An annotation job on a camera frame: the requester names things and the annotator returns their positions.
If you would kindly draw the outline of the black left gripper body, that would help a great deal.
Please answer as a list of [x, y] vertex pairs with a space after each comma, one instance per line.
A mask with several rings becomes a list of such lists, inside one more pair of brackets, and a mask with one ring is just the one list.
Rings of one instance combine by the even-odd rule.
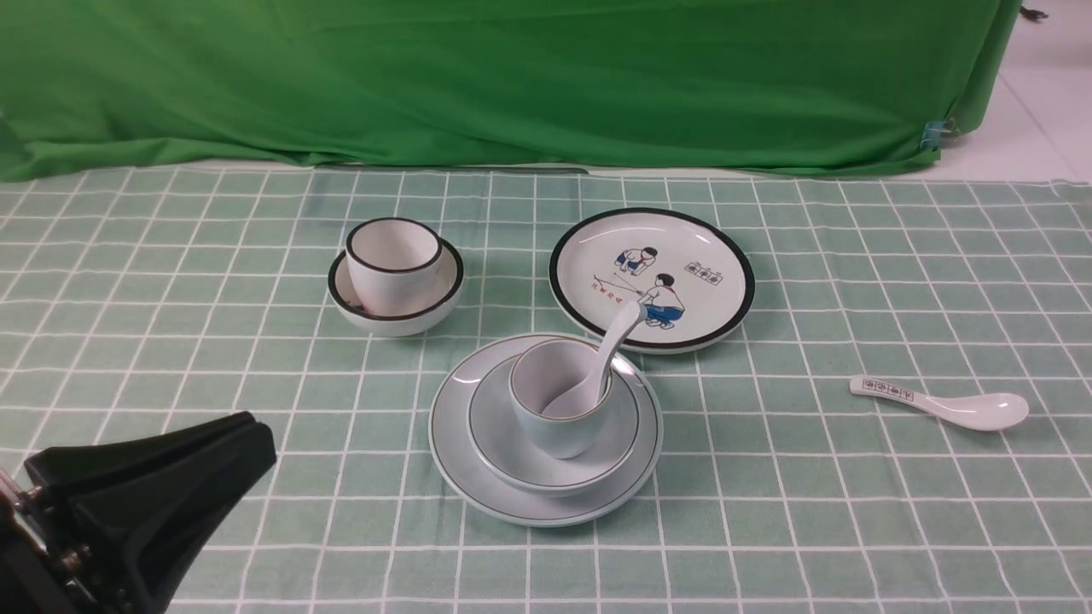
[[3, 474], [1, 505], [1, 611], [3, 613], [124, 613], [95, 599], [71, 574], [59, 571], [22, 520], [24, 492]]

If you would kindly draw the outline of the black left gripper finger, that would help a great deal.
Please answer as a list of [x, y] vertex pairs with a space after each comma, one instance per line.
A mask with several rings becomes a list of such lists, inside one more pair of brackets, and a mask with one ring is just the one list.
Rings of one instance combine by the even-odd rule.
[[84, 496], [142, 479], [257, 481], [257, 421], [248, 412], [129, 442], [54, 446], [25, 461], [32, 482], [51, 496]]
[[[273, 434], [257, 422], [257, 481], [274, 463]], [[253, 486], [230, 479], [175, 479], [155, 487], [142, 479], [68, 496], [67, 508], [96, 568], [112, 583], [114, 601], [124, 601], [131, 613], [163, 613], [195, 555]]]

